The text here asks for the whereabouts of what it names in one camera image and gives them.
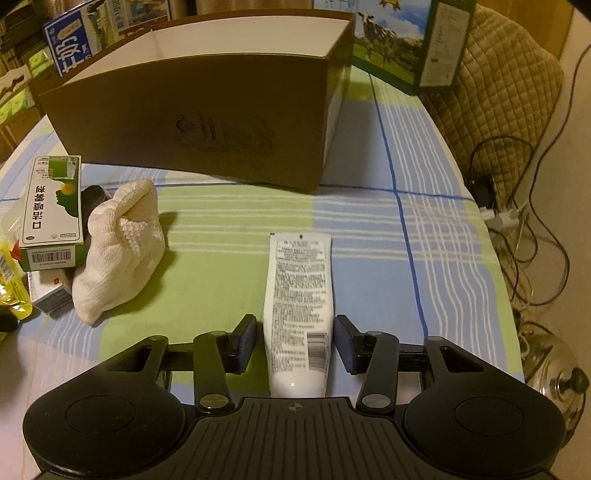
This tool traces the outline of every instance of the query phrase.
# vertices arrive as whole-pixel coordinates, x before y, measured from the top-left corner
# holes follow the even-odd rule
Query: yellow bottle
[[[0,305],[10,307],[11,313],[24,320],[33,312],[33,304],[22,284],[17,263],[10,256],[6,241],[0,246]]]

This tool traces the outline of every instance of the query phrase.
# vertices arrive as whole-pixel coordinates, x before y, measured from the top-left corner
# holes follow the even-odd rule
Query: cow image
[[[396,34],[374,22],[373,15],[365,12],[358,12],[363,23],[363,36],[365,37],[363,45],[367,49],[365,58],[369,61],[372,52],[379,53],[382,56],[382,65],[392,61],[392,48]]]

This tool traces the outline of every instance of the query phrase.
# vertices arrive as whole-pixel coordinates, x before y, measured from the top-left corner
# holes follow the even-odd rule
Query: green product box
[[[25,272],[84,261],[79,156],[37,157],[21,215],[19,247]]]
[[[449,88],[476,0],[314,0],[356,16],[352,64],[409,95]]]

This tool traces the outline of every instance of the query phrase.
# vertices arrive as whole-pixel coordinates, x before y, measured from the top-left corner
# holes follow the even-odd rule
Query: metal lid
[[[578,367],[574,353],[548,333],[529,335],[527,342],[529,353],[523,364],[527,384],[548,397],[565,419],[572,418],[589,387],[589,379]]]

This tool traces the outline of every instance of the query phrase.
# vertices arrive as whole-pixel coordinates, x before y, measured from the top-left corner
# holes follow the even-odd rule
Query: tube label
[[[332,338],[330,235],[271,235],[263,312],[269,374],[326,374]]]

